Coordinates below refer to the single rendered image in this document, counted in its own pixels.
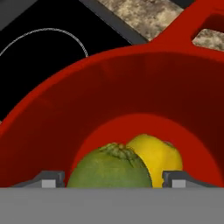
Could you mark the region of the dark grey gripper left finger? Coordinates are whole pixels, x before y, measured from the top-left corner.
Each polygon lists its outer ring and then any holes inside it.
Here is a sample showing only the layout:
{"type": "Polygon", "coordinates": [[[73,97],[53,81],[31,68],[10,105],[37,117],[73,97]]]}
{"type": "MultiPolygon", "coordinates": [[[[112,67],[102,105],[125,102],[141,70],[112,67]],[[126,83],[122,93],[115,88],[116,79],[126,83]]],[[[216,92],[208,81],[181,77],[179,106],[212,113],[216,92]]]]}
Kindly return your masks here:
{"type": "Polygon", "coordinates": [[[14,187],[28,188],[61,188],[65,186],[65,173],[63,171],[41,171],[33,179],[20,182],[14,187]]]}

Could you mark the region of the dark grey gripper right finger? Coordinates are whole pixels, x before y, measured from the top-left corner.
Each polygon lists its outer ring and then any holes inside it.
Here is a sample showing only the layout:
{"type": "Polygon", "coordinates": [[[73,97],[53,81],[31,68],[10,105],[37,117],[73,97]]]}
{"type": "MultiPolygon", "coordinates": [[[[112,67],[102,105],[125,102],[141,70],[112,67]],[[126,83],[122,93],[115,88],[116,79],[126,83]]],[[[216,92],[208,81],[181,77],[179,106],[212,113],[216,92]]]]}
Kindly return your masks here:
{"type": "Polygon", "coordinates": [[[186,171],[163,171],[163,188],[214,187],[214,185],[197,180],[186,171]]]}

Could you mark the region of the yellow lemon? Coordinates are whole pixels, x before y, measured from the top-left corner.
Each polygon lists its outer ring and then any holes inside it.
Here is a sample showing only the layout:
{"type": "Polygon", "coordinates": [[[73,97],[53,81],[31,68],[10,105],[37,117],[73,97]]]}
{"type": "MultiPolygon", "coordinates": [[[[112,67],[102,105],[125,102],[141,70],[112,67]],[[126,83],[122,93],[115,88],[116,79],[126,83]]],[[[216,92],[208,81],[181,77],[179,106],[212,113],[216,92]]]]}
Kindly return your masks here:
{"type": "Polygon", "coordinates": [[[183,170],[183,161],[178,149],[155,136],[147,134],[135,136],[127,146],[144,161],[154,188],[162,187],[163,171],[183,170]]]}

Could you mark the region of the green lime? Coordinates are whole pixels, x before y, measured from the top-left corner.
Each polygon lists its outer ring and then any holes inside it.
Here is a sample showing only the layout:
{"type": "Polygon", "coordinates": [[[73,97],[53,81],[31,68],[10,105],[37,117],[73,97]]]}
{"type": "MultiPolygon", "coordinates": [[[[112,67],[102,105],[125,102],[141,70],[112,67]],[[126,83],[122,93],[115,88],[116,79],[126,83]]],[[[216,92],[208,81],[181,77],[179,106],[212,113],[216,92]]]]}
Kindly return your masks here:
{"type": "Polygon", "coordinates": [[[152,187],[143,160],[128,146],[108,143],[89,152],[73,169],[67,187],[152,187]]]}

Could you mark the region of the red pot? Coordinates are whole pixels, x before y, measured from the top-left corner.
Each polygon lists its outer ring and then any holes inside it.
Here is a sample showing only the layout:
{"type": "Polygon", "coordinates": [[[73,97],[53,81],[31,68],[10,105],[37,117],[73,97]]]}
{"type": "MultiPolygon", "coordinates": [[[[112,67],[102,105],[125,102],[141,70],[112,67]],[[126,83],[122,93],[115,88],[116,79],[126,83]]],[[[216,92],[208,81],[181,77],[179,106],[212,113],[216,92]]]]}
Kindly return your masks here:
{"type": "Polygon", "coordinates": [[[144,45],[101,52],[35,87],[0,124],[0,187],[43,170],[70,172],[94,147],[149,133],[174,143],[185,169],[224,186],[224,0],[195,0],[144,45]]]}

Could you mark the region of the black hob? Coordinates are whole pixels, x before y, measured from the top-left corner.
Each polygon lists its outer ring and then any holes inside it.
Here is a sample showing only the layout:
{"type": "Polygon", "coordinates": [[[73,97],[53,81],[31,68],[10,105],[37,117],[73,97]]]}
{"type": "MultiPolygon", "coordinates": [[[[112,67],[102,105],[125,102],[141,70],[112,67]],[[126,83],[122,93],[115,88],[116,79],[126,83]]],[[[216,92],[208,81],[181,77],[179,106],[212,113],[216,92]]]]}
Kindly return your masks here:
{"type": "Polygon", "coordinates": [[[97,0],[36,0],[0,31],[0,121],[62,68],[147,42],[97,0]]]}

